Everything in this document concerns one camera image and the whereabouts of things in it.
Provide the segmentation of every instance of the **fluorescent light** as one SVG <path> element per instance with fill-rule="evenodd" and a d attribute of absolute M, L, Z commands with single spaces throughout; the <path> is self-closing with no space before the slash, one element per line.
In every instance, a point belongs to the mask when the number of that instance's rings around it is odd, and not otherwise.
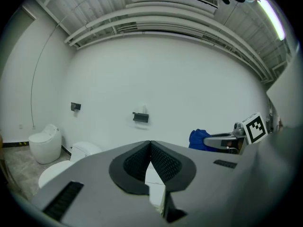
<path fill-rule="evenodd" d="M 278 16 L 276 15 L 275 11 L 270 6 L 269 2 L 266 1 L 266 0 L 259 0 L 258 3 L 264 9 L 264 11 L 266 12 L 267 16 L 269 17 L 271 23 L 275 27 L 276 32 L 279 36 L 279 39 L 284 40 L 285 39 L 285 33 L 284 33 L 284 30 L 283 30 L 283 27 L 281 25 L 281 22 L 280 22 Z"/>

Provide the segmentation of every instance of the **tiled floor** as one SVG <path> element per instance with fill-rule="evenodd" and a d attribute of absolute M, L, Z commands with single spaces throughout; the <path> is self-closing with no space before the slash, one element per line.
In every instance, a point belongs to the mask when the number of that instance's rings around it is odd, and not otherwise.
<path fill-rule="evenodd" d="M 52 163 L 41 165 L 35 161 L 29 146 L 3 148 L 4 159 L 24 197 L 31 200 L 38 192 L 41 173 L 53 164 L 69 160 L 70 156 L 61 150 L 60 157 Z"/>

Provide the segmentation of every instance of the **wall-mounted holder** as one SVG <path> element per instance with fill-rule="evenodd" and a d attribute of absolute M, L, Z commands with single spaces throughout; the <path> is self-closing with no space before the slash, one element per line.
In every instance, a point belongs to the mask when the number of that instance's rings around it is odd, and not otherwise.
<path fill-rule="evenodd" d="M 149 118 L 148 114 L 135 113 L 135 112 L 133 112 L 133 114 L 134 114 L 134 119 L 133 119 L 134 121 L 144 122 L 144 123 L 148 122 L 148 118 Z"/>
<path fill-rule="evenodd" d="M 80 110 L 80 109 L 81 109 L 81 104 L 71 103 L 71 110 L 72 111 Z"/>

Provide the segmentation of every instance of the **white toilet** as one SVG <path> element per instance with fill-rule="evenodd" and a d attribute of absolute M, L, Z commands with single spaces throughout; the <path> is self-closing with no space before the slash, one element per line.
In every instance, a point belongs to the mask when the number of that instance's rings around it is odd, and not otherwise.
<path fill-rule="evenodd" d="M 88 142 L 78 142 L 73 144 L 71 150 L 71 159 L 69 161 L 62 161 L 57 164 L 54 164 L 47 168 L 44 172 L 42 172 L 38 182 L 39 187 L 42 188 L 50 180 L 52 180 L 61 172 L 69 168 L 75 162 L 81 160 L 82 158 L 100 152 L 102 152 L 102 150 L 98 146 L 95 146 Z"/>
<path fill-rule="evenodd" d="M 62 139 L 56 126 L 49 124 L 41 133 L 31 135 L 28 140 L 30 151 L 40 164 L 48 164 L 59 158 Z"/>

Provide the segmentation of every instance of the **toilet lid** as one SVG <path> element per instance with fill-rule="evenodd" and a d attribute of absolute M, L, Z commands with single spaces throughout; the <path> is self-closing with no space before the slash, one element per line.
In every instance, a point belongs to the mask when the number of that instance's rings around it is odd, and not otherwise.
<path fill-rule="evenodd" d="M 51 135 L 46 133 L 38 133 L 31 135 L 28 139 L 33 143 L 44 143 L 51 139 Z"/>
<path fill-rule="evenodd" d="M 62 161 L 47 168 L 44 172 L 42 172 L 39 178 L 39 187 L 42 188 L 45 184 L 69 168 L 72 164 L 73 163 L 71 161 Z"/>

